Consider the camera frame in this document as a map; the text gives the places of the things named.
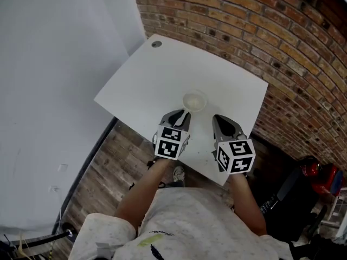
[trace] red fire extinguisher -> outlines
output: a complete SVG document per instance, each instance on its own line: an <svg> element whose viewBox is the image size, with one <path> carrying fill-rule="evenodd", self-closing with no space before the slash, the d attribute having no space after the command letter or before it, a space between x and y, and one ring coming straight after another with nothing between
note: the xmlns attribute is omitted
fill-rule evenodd
<svg viewBox="0 0 347 260"><path fill-rule="evenodd" d="M318 172L322 169L318 160L314 156L307 156L300 161L300 167L304 176L317 176Z"/></svg>

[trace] transparent bowl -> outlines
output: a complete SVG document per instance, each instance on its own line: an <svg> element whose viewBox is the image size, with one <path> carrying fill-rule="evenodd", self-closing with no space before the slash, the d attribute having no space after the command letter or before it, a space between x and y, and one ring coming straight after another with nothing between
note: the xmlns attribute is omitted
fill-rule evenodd
<svg viewBox="0 0 347 260"><path fill-rule="evenodd" d="M199 112L206 107L206 95L197 89L188 91L183 96L183 107L190 112Z"/></svg>

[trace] stained white shirt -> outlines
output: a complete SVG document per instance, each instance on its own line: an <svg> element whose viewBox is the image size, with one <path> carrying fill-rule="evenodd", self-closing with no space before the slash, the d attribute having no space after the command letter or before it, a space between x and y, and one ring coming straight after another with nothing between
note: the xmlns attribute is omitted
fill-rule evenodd
<svg viewBox="0 0 347 260"><path fill-rule="evenodd" d="M199 188L157 191L136 237L127 221L87 216L69 260L292 260L288 244L257 236L219 198Z"/></svg>

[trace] shoe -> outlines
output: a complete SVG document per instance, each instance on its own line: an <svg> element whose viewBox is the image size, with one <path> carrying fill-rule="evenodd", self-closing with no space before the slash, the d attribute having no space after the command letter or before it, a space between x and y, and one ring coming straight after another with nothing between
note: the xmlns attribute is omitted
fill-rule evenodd
<svg viewBox="0 0 347 260"><path fill-rule="evenodd" d="M181 166L177 166L175 167L175 169L173 170L173 182L177 182L179 180L181 180L182 182L184 182L184 169Z"/></svg>

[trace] brick wall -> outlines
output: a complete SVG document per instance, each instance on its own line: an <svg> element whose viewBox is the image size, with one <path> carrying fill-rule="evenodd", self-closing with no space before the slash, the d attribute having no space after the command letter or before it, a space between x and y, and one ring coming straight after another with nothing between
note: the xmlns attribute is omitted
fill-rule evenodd
<svg viewBox="0 0 347 260"><path fill-rule="evenodd" d="M253 132L347 171L343 0L136 0L147 36L175 38L269 83Z"/></svg>

